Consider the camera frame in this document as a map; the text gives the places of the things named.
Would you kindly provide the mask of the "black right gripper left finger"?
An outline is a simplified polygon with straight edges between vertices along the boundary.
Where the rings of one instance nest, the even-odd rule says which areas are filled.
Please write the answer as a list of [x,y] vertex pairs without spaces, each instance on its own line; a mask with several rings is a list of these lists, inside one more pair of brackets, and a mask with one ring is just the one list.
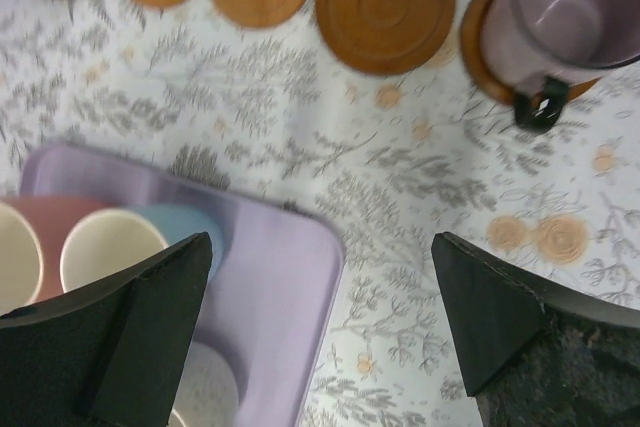
[[2,315],[2,425],[167,425],[211,261],[198,233]]

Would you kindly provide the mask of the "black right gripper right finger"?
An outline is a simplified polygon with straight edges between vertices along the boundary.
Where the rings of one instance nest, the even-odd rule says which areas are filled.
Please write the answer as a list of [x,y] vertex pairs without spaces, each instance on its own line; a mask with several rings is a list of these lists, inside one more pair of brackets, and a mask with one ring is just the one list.
[[431,247],[468,396],[485,426],[636,426],[639,313],[450,232]]

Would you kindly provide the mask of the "cream white mug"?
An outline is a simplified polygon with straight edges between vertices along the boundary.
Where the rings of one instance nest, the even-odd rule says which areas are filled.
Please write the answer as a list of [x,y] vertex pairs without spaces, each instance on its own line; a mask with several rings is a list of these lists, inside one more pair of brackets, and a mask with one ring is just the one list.
[[167,425],[232,427],[238,408],[238,387],[226,360],[192,342]]

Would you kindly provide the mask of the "light blue mug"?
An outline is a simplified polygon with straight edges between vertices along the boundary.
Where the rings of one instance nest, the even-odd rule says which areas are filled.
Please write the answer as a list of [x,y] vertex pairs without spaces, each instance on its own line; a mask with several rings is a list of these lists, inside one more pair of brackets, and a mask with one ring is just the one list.
[[64,241],[59,264],[62,290],[69,292],[131,267],[196,233],[211,239],[209,275],[214,276],[225,245],[221,228],[207,213],[175,203],[93,212]]

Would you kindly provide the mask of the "dark wooden saucer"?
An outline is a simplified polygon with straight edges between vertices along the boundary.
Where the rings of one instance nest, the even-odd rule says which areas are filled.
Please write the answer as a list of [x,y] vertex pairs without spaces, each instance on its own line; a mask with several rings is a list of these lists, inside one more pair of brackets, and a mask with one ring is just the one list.
[[603,29],[596,0],[471,0],[460,46],[477,87],[504,105],[540,94],[546,79],[574,100],[601,76],[588,63]]
[[315,0],[325,44],[349,67],[375,75],[413,70],[446,40],[456,0]]

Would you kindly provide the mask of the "purple mug black handle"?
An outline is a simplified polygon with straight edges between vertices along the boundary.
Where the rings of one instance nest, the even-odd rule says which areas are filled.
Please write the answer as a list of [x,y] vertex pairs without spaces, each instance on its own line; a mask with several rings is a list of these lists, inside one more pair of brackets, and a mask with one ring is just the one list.
[[638,62],[639,0],[493,0],[481,39],[516,124],[546,133],[571,88]]

